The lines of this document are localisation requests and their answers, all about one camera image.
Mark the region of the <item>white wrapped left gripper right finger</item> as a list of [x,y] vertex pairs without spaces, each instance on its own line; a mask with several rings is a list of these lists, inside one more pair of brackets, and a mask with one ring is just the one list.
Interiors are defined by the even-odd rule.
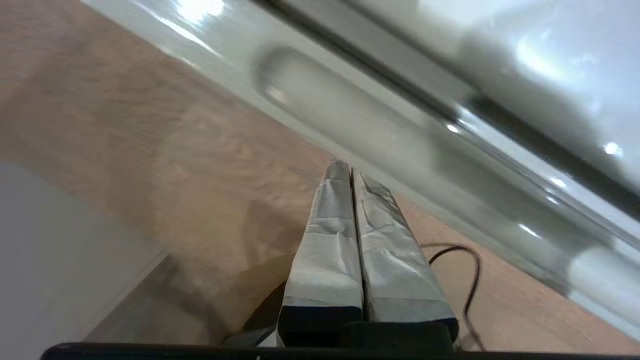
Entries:
[[446,326],[451,342],[457,317],[390,189],[363,172],[353,180],[367,319]]

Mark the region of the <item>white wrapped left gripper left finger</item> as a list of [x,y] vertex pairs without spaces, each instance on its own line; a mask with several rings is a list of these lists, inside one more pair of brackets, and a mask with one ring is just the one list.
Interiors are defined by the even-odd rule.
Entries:
[[277,321],[281,347],[337,347],[364,319],[364,289],[350,167],[330,161],[286,280]]

